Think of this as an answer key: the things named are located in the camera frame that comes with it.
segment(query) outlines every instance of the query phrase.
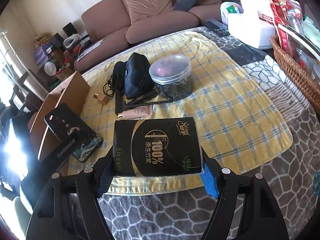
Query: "sofa seat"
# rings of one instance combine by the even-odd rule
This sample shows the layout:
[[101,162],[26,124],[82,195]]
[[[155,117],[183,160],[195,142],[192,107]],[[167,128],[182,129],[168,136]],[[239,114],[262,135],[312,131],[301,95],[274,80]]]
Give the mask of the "sofa seat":
[[199,19],[191,13],[184,11],[165,12],[136,21],[129,27],[126,38],[130,44],[135,44],[169,33],[195,28],[198,25]]
[[128,29],[129,27],[125,27],[106,36],[100,46],[76,62],[76,69],[78,71],[88,70],[90,67],[93,67],[111,56],[129,48],[129,43],[125,38],[125,34]]
[[197,16],[202,23],[209,19],[221,22],[220,6],[221,4],[199,5],[191,8],[189,13]]

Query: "yellow plaid cloth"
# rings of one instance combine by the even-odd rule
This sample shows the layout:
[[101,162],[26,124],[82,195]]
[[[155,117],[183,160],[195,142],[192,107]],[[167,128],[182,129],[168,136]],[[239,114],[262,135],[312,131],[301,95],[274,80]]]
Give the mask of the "yellow plaid cloth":
[[[199,33],[185,31],[133,49],[144,54],[150,64],[172,55],[190,58],[194,89],[191,96],[171,104],[153,106],[148,118],[193,116],[200,142],[209,157],[218,160],[237,174],[266,163],[292,144],[292,135],[282,115],[264,91],[216,44]],[[127,61],[132,52],[116,57],[111,63],[90,72],[85,79],[91,86],[81,118],[104,142],[86,164],[74,157],[69,160],[68,174],[76,174],[94,165],[113,144],[115,99],[106,106],[93,98],[102,93],[118,61]],[[114,178],[109,194],[148,195],[201,187],[199,175],[161,178]]]

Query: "wicker basket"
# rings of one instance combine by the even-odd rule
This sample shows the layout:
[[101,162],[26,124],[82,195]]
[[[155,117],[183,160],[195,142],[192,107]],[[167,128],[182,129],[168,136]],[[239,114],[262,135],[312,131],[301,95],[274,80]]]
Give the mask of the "wicker basket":
[[280,48],[277,35],[271,37],[271,44],[279,66],[320,114],[320,87],[290,55]]

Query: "translucent jar lid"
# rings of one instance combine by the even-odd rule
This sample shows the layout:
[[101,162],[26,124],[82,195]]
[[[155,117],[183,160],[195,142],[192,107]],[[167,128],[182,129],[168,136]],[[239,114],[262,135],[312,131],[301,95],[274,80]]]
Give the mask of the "translucent jar lid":
[[185,79],[191,72],[190,59],[183,55],[170,55],[154,62],[149,74],[158,84],[173,84]]

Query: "black tissue package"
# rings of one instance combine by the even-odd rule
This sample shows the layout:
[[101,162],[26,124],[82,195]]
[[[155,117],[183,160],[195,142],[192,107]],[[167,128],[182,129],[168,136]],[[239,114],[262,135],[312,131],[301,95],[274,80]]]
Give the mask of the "black tissue package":
[[161,177],[203,172],[193,117],[115,122],[114,176]]

